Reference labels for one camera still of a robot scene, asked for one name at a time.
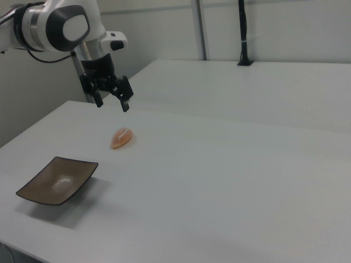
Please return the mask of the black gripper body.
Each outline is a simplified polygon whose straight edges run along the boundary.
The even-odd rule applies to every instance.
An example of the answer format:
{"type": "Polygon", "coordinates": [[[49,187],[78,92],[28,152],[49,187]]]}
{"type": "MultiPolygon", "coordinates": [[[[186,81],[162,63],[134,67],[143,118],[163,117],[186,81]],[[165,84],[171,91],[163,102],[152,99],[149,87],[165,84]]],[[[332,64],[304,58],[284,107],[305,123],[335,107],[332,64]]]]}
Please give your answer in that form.
{"type": "Polygon", "coordinates": [[[81,61],[90,84],[96,89],[110,92],[115,88],[115,68],[110,54],[96,60],[81,61]]]}

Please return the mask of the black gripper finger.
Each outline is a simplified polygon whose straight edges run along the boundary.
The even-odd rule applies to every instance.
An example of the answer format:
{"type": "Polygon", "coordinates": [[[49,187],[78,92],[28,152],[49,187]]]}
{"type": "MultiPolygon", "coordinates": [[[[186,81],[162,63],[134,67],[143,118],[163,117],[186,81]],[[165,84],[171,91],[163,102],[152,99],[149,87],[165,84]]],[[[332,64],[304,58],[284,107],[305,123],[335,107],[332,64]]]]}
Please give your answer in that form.
{"type": "Polygon", "coordinates": [[[103,100],[99,93],[99,86],[96,79],[89,79],[88,76],[84,73],[80,75],[80,82],[86,97],[91,100],[93,99],[97,107],[103,105],[103,100]]]}
{"type": "Polygon", "coordinates": [[[129,110],[129,101],[134,95],[128,78],[126,76],[115,78],[112,81],[110,93],[119,99],[123,112],[127,112],[129,110]]]}

